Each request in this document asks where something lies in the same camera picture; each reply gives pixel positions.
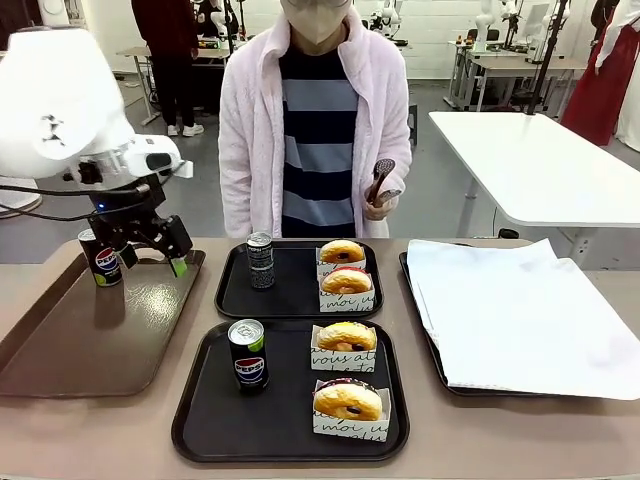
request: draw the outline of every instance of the black soda can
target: black soda can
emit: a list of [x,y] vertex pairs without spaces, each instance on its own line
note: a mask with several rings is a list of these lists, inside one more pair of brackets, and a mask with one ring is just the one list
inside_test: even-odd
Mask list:
[[269,383],[264,327],[257,320],[239,320],[229,327],[227,336],[240,391],[261,392]]
[[93,230],[89,228],[80,232],[78,241],[87,257],[89,270],[93,273],[96,285],[111,287],[122,281],[118,257],[111,247],[106,247],[96,240]]
[[251,271],[251,286],[265,289],[276,283],[273,266],[273,243],[268,233],[256,232],[247,237],[247,256]]

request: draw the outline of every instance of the pepsi can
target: pepsi can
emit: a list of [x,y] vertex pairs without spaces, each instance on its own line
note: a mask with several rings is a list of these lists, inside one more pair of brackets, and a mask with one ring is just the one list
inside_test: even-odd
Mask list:
[[239,320],[227,333],[236,381],[243,393],[261,392],[269,383],[264,327],[257,320]]
[[111,287],[120,283],[122,271],[113,249],[98,242],[90,228],[80,232],[78,241],[82,245],[96,284],[99,287]]

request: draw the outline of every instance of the glazed donut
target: glazed donut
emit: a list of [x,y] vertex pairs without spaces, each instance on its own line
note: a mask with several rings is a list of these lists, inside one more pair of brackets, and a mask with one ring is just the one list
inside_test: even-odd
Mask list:
[[361,268],[336,268],[322,280],[322,290],[327,293],[364,293],[371,287],[371,278]]
[[319,260],[325,263],[354,263],[364,260],[364,249],[351,240],[334,240],[320,249]]
[[318,347],[337,352],[362,352],[376,348],[376,333],[361,323],[340,322],[329,325],[316,336]]
[[316,390],[313,408],[331,417],[371,422],[382,416],[382,399],[364,382],[339,378]]

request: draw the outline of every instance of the dark red jacket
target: dark red jacket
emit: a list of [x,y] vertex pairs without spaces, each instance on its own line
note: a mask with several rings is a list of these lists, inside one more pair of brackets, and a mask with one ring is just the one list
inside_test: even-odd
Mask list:
[[131,0],[140,35],[152,55],[191,55],[198,34],[189,0]]

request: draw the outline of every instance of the black tray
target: black tray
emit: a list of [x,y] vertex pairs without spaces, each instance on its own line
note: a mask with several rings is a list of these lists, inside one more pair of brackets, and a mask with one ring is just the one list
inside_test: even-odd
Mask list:
[[369,312],[321,313],[316,274],[316,247],[327,242],[274,241],[276,284],[266,290],[251,288],[246,244],[229,252],[216,293],[216,308],[230,318],[298,320],[300,318],[366,318],[377,312],[384,301],[376,254],[360,244],[367,257],[367,272],[376,289],[373,310]]
[[[379,326],[364,321],[378,335],[375,372],[311,370],[312,325],[331,323],[263,322],[270,382],[252,396],[240,394],[235,383],[229,324],[209,331],[173,420],[171,437],[178,452],[199,463],[373,462],[397,454],[409,436],[409,417],[391,339]],[[316,380],[340,377],[390,389],[393,411],[386,442],[313,433]]]
[[[402,266],[402,271],[404,272],[404,277],[407,280],[407,284],[409,288],[411,288],[411,280],[409,277],[409,266],[407,265],[407,252],[403,252],[400,254],[400,265]],[[418,311],[418,306],[416,307],[416,318],[418,321],[420,320],[420,312]],[[431,356],[433,357],[433,362],[436,365],[436,370],[438,371],[438,376],[440,377],[440,381],[444,385],[444,388],[449,390],[451,393],[456,395],[460,395],[463,397],[531,397],[531,398],[545,398],[552,397],[553,395],[546,395],[540,393],[530,393],[530,392],[516,392],[516,391],[507,391],[507,390],[489,390],[489,389],[481,389],[481,388],[463,388],[463,387],[450,387],[448,385],[448,380],[446,375],[444,374],[444,367],[442,366],[442,359],[440,358],[440,352],[438,352],[438,347],[433,343],[431,337],[427,333],[427,331],[420,323],[420,328],[424,332],[424,337],[429,345],[429,351],[431,352]]]

